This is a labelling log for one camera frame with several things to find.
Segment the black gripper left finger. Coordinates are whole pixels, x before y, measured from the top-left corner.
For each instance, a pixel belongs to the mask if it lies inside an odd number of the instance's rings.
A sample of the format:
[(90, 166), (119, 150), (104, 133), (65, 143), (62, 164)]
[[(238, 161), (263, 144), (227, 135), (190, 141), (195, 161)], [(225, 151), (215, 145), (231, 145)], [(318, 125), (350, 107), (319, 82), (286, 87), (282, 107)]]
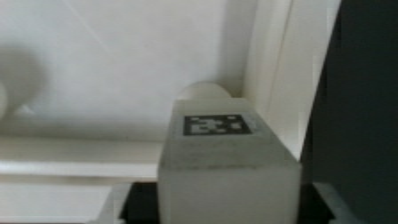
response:
[(160, 224), (154, 182), (112, 187), (97, 218), (87, 224)]

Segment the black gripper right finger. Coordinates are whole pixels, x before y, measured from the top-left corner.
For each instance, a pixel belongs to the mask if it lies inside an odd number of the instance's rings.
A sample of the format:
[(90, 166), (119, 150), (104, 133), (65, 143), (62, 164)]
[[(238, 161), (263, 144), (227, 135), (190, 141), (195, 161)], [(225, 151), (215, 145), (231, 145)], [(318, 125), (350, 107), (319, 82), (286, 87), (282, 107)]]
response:
[(302, 185), (298, 224), (362, 224), (339, 193), (327, 183)]

